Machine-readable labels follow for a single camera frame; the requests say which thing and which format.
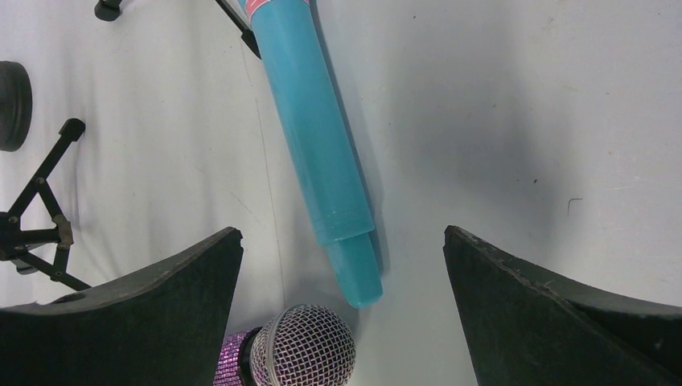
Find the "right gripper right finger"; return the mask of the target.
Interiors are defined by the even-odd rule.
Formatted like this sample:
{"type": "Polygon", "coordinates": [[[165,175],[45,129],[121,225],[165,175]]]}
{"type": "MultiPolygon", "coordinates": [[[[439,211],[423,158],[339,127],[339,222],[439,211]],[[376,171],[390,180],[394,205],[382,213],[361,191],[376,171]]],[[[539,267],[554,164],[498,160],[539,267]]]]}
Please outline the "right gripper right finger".
{"type": "Polygon", "coordinates": [[[678,306],[575,281],[454,225],[443,252],[478,384],[680,384],[678,306]]]}

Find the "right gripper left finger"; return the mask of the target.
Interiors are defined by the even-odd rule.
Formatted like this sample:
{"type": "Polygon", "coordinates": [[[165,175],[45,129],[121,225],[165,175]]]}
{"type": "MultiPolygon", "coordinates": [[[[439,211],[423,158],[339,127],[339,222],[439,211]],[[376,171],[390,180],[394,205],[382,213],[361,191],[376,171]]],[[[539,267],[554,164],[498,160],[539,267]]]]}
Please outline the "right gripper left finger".
{"type": "Polygon", "coordinates": [[[2,309],[2,384],[211,384],[241,240],[225,228],[105,284],[2,309]]]}

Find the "purple glitter microphone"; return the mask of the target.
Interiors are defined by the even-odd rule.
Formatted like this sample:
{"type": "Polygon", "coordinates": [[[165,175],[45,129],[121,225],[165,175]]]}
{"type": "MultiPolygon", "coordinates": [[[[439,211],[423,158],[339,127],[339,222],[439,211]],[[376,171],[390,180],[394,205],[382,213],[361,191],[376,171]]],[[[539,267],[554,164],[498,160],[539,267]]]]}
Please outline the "purple glitter microphone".
{"type": "Polygon", "coordinates": [[[227,336],[214,385],[345,385],[355,367],[351,328],[333,310],[301,304],[227,336]]]}

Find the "black round base mic stand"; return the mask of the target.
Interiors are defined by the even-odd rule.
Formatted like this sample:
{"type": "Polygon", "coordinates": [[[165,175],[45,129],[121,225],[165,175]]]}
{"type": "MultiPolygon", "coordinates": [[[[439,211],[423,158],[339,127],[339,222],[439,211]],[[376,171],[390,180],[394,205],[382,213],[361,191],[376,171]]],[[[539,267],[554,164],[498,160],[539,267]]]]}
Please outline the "black round base mic stand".
{"type": "Polygon", "coordinates": [[[1,151],[18,150],[32,118],[32,87],[27,70],[17,62],[1,62],[1,151]]]}

